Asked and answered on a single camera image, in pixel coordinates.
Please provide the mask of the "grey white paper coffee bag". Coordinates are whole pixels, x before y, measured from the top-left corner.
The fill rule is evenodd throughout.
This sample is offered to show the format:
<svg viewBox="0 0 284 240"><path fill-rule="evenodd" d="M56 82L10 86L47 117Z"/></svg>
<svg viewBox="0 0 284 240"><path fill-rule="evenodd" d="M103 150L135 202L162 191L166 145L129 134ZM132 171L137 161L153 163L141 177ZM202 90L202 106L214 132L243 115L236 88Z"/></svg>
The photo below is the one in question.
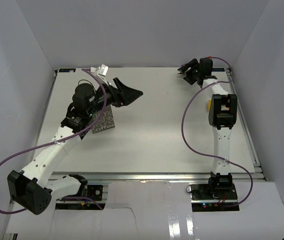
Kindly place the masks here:
<svg viewBox="0 0 284 240"><path fill-rule="evenodd" d="M79 84L91 84L91 82L83 79L79 82ZM114 116L111 109L111 93L109 91L109 88L105 84L101 88L104 92L104 105L102 110L89 117L83 117L77 114L81 117L80 129L83 130L89 125L92 125L90 131L94 134L115 127Z"/></svg>

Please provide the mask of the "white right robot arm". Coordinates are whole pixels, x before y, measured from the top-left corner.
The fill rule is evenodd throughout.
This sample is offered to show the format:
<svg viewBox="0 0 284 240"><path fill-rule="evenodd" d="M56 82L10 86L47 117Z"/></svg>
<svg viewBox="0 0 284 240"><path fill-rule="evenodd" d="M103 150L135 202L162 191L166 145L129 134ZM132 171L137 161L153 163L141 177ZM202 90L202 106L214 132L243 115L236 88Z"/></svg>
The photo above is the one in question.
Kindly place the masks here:
<svg viewBox="0 0 284 240"><path fill-rule="evenodd" d="M200 187L199 191L207 193L215 200L224 198L233 187L229 149L231 132L237 120L237 96L227 92L221 85L225 82L219 81L212 74L213 60L210 57L203 57L200 60L194 58L182 65L178 71L190 85L196 83L201 90L210 91L208 122L213 131L214 153L203 155L213 157L214 161L208 184Z"/></svg>

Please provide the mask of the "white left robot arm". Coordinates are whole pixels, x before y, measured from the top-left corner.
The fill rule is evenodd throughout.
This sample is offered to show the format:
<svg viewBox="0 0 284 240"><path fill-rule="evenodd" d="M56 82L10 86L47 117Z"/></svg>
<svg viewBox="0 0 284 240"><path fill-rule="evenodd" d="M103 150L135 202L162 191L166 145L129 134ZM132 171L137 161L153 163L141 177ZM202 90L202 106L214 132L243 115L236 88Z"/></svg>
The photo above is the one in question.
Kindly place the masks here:
<svg viewBox="0 0 284 240"><path fill-rule="evenodd" d="M93 116L109 105L128 106L143 95L142 91L124 85L118 78L113 81L115 86L103 83L95 89L90 83L81 83L75 88L52 145L44 147L20 172L13 170L8 175L12 200L35 215L41 214L52 200L54 190L48 185L51 174L88 133Z"/></svg>

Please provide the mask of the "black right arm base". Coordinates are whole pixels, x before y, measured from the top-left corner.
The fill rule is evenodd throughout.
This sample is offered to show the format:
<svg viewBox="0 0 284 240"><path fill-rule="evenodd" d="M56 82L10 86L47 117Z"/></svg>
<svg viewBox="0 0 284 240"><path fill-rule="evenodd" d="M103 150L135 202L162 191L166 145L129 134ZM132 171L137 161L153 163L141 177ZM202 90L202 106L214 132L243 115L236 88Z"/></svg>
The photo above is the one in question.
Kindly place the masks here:
<svg viewBox="0 0 284 240"><path fill-rule="evenodd" d="M234 184L231 189L216 191L211 191L208 184L189 184L185 191L190 195L193 213L239 211Z"/></svg>

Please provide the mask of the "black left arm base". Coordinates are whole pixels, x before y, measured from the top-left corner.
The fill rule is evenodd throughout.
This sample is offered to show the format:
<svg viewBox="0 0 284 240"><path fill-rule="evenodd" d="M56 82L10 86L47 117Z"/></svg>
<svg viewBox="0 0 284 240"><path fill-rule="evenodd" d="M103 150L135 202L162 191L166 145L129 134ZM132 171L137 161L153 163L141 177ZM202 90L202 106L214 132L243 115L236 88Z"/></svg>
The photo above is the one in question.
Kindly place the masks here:
<svg viewBox="0 0 284 240"><path fill-rule="evenodd" d="M101 201L103 199L103 186L102 185L96 185L96 184L89 184L86 188L86 195L85 196L79 196L79 195L69 195L66 198L73 198L76 200L84 200L88 201L88 199L92 199L94 201Z"/></svg>

